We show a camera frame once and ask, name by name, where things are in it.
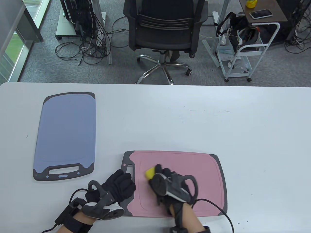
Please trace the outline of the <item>person's right hand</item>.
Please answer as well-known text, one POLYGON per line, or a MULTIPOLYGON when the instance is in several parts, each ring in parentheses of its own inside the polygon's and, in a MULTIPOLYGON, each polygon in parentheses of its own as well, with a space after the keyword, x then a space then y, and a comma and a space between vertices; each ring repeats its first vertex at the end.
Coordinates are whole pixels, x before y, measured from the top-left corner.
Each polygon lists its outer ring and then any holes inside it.
POLYGON ((162 168, 161 164, 154 167, 154 175, 148 181, 152 191, 156 195, 157 205, 164 205, 167 213, 172 215, 170 207, 175 208, 176 213, 184 203, 193 206, 199 194, 197 181, 193 175, 180 175, 168 168, 162 168), (192 195, 186 180, 191 180, 194 185, 192 195))

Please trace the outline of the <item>person's left hand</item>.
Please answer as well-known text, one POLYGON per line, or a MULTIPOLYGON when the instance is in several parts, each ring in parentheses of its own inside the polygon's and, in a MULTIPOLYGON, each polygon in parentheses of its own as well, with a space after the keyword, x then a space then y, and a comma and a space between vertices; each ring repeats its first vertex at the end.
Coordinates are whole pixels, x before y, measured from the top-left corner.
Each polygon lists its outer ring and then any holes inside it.
POLYGON ((113 197, 112 204, 120 204, 130 198, 136 190, 136 185, 131 179, 130 173, 124 173, 121 169, 113 173, 103 184, 103 190, 110 193, 113 197))

